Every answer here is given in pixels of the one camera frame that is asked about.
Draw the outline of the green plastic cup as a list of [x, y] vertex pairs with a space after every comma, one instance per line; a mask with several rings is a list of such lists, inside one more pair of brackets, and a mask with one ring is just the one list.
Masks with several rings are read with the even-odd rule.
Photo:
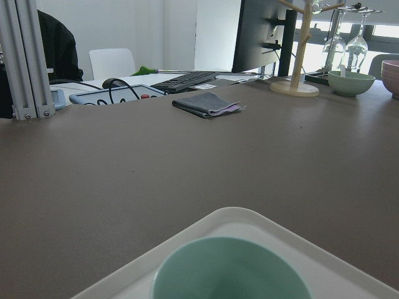
[[283, 258], [248, 240], [209, 237], [169, 255], [157, 270], [151, 298], [310, 298]]

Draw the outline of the cream rabbit print tray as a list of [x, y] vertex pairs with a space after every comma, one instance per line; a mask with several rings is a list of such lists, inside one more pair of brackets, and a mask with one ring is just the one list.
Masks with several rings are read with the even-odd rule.
[[398, 291], [249, 209], [225, 207], [80, 298], [397, 298]]

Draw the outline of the grey folded cloth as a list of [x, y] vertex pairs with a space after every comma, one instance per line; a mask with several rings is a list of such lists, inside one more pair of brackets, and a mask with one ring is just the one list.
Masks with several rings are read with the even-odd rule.
[[220, 110], [222, 108], [237, 104], [239, 102], [229, 102], [219, 95], [206, 92], [191, 97], [181, 98], [172, 101], [172, 105], [181, 110], [199, 116], [201, 118], [212, 118], [209, 116], [210, 110]]

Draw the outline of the purple folded cloth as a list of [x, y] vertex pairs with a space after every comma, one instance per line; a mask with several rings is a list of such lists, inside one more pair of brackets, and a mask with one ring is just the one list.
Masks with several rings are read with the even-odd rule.
[[221, 116], [221, 115], [226, 115], [226, 114], [230, 114], [230, 113], [237, 113], [237, 112], [241, 112], [246, 108], [246, 106], [241, 107], [237, 104], [222, 108], [218, 111], [216, 110], [210, 110], [209, 111], [209, 116], [210, 117], [216, 117], [216, 116]]

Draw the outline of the black keyboard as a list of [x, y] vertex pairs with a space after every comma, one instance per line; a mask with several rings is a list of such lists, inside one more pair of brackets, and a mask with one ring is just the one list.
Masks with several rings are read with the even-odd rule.
[[219, 72], [195, 71], [153, 84], [151, 87], [167, 93], [176, 93], [208, 80], [214, 80], [217, 75], [219, 75]]

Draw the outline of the black computer mouse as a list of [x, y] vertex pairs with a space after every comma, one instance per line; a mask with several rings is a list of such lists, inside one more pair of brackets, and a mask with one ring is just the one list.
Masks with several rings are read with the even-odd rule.
[[118, 87], [118, 85], [113, 81], [114, 78], [108, 78], [102, 83], [102, 87], [104, 89], [106, 88], [115, 88]]

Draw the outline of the wooden mug tree stand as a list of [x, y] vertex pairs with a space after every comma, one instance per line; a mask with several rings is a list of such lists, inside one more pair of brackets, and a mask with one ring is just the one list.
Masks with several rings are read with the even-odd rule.
[[299, 43], [297, 46], [296, 59], [294, 63], [291, 81], [277, 81], [270, 84], [269, 89], [276, 93], [294, 97], [316, 97], [319, 95], [319, 89], [312, 85], [300, 83], [300, 70], [304, 60], [305, 48], [307, 41], [311, 38], [310, 22], [313, 15], [313, 6], [315, 1], [304, 1], [304, 7], [299, 8], [287, 1], [280, 1], [283, 5], [302, 14], [302, 25], [299, 35]]

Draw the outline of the white office chair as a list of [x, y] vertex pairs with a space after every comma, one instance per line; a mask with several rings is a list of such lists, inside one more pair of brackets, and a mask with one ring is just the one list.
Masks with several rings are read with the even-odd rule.
[[131, 76], [135, 63], [127, 48], [95, 49], [89, 51], [94, 80]]

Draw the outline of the black computer monitor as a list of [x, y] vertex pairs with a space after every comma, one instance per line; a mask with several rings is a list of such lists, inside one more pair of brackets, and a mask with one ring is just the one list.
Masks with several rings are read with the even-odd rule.
[[233, 73], [278, 63], [289, 74], [298, 12], [279, 1], [241, 1]]

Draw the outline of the blue teach pendant tablet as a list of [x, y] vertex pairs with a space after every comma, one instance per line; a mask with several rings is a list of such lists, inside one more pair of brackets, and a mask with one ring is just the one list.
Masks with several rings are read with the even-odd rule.
[[62, 89], [52, 89], [50, 94], [56, 110], [63, 109], [66, 106], [65, 95]]

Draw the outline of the clear wine glass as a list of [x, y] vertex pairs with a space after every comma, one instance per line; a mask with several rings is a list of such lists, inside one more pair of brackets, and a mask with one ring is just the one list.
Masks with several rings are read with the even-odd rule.
[[363, 38], [364, 25], [369, 13], [362, 14], [358, 34], [347, 44], [343, 64], [348, 71], [360, 72], [362, 63], [368, 51], [368, 45]]
[[338, 70], [344, 56], [346, 43], [340, 36], [340, 25], [344, 15], [345, 13], [338, 9], [335, 9], [332, 14], [329, 36], [322, 51], [325, 58], [323, 68], [325, 73], [331, 70]]

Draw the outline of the green ceramic bowl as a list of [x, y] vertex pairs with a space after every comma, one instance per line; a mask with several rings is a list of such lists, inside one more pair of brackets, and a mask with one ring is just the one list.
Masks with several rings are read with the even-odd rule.
[[330, 71], [327, 78], [333, 91], [349, 97], [365, 93], [375, 81], [374, 76], [357, 72], [346, 72], [342, 77], [340, 71]]

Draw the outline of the person in black clothes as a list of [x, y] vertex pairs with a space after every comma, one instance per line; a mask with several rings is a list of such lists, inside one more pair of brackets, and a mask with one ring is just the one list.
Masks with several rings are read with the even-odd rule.
[[[57, 19], [37, 10], [49, 82], [82, 81], [73, 34]], [[5, 60], [1, 64], [1, 118], [16, 118]]]

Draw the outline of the pink ceramic bowl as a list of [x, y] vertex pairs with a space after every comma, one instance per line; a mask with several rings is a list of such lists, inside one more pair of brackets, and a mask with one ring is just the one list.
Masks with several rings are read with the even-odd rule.
[[398, 99], [398, 61], [384, 60], [382, 62], [382, 82], [385, 88], [392, 94], [393, 98]]

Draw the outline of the aluminium frame post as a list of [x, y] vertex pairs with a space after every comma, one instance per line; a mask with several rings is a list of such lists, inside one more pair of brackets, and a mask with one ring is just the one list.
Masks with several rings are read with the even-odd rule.
[[1, 43], [16, 118], [54, 115], [35, 1], [1, 1]]

